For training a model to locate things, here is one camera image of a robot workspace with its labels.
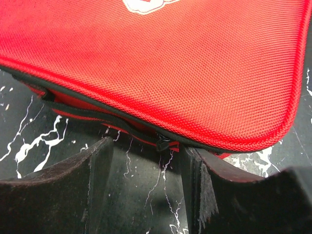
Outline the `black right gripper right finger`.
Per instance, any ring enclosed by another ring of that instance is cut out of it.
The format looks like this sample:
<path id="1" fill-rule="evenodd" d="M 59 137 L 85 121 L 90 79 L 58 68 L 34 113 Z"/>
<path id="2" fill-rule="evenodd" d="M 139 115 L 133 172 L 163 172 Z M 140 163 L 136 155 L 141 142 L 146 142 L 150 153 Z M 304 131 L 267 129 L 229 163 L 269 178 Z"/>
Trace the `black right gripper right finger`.
<path id="1" fill-rule="evenodd" d="M 179 163 L 189 233 L 311 233 L 311 167 L 289 167 L 265 178 L 184 146 Z"/>

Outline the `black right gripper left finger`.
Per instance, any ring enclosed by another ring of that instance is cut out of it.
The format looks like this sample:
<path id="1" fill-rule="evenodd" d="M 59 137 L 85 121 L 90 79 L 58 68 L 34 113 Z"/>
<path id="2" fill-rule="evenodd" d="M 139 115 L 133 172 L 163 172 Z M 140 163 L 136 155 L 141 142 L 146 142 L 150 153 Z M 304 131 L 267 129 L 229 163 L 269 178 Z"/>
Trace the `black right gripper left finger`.
<path id="1" fill-rule="evenodd" d="M 105 137 L 21 179 L 1 180 L 1 233 L 98 233 L 113 152 L 113 140 Z"/>

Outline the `red black medicine case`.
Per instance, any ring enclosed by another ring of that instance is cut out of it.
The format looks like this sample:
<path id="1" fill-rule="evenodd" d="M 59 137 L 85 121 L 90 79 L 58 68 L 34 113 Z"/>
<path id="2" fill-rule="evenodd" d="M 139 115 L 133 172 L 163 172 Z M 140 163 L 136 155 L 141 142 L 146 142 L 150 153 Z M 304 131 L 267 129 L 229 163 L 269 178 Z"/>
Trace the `red black medicine case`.
<path id="1" fill-rule="evenodd" d="M 0 67 L 157 147 L 266 149 L 300 99 L 309 0 L 3 0 Z"/>

